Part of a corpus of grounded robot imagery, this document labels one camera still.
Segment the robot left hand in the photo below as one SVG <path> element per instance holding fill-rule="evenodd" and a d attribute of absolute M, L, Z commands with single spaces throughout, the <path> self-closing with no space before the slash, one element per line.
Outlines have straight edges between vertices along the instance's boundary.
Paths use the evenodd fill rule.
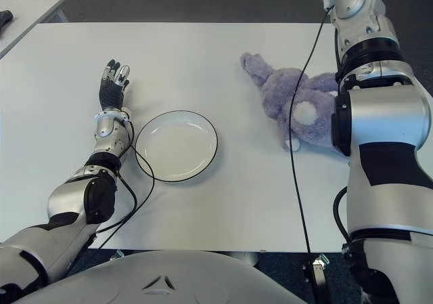
<path fill-rule="evenodd" d="M 124 91 L 129 84 L 130 68 L 120 62 L 110 60 L 103 69 L 99 86 L 99 103 L 102 110 L 117 109 L 123 106 Z"/>

